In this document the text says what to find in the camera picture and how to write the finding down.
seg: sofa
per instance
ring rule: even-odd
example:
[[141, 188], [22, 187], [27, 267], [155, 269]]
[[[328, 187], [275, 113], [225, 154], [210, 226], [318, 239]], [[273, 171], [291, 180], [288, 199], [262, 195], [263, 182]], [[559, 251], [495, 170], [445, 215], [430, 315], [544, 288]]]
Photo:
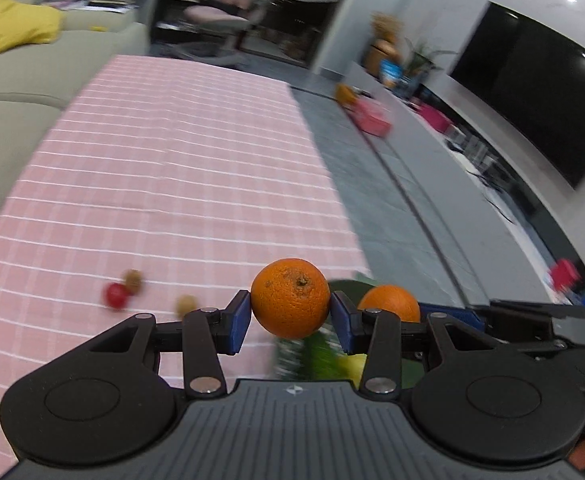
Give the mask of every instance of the sofa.
[[0, 210], [38, 143], [81, 88], [112, 56], [143, 56], [148, 48], [147, 28], [136, 22], [134, 10], [68, 10], [53, 43], [0, 54]]

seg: red toy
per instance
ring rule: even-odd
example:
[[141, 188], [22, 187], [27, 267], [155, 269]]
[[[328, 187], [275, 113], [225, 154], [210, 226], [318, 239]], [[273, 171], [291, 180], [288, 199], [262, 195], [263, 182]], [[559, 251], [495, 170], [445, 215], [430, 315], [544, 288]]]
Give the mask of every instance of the red toy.
[[580, 279], [579, 271], [566, 258], [559, 260], [550, 270], [553, 289], [557, 292], [572, 288]]
[[104, 289], [104, 301], [109, 307], [117, 310], [125, 308], [129, 296], [127, 288], [121, 283], [110, 283]]
[[388, 111], [374, 99], [359, 97], [353, 106], [352, 117], [357, 127], [367, 134], [385, 137], [391, 130]]

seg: pink tablecloth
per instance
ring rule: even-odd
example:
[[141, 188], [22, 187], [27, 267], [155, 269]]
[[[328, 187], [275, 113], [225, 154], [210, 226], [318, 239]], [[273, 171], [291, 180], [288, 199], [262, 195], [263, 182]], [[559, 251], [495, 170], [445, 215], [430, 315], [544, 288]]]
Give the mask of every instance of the pink tablecloth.
[[[0, 398], [19, 377], [135, 312], [175, 320], [180, 294], [224, 307], [266, 264], [365, 270], [288, 86], [194, 62], [120, 56], [41, 143], [0, 215]], [[141, 269], [125, 312], [105, 283]], [[229, 382], [264, 377], [253, 321]], [[160, 373], [180, 384], [180, 359]], [[0, 430], [0, 473], [14, 457]]]

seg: white tv stand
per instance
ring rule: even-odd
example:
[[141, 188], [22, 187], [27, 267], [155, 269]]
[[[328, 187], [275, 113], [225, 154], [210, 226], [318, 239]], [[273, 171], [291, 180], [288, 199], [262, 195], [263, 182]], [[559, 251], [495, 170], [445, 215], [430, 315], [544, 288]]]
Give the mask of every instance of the white tv stand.
[[[430, 199], [486, 295], [500, 300], [559, 301], [544, 282], [548, 267], [537, 248], [515, 218], [510, 219], [513, 223], [504, 218], [500, 209], [505, 204], [496, 208], [489, 202], [499, 200], [497, 193], [487, 200], [490, 189], [469, 173], [474, 172], [470, 162], [449, 150], [442, 134], [356, 63], [344, 83], [370, 92], [388, 108], [393, 130], [385, 142]], [[452, 268], [463, 272], [458, 266]]]

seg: pink container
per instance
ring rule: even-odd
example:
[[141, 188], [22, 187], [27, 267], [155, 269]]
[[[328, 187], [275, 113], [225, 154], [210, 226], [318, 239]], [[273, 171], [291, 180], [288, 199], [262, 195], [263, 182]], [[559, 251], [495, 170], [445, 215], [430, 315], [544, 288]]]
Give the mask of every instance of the pink container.
[[352, 114], [353, 121], [362, 132], [385, 137], [391, 130], [386, 108], [374, 99], [360, 96], [353, 106]]
[[448, 126], [453, 124], [448, 117], [429, 105], [422, 105], [418, 113], [441, 134], [448, 129]]

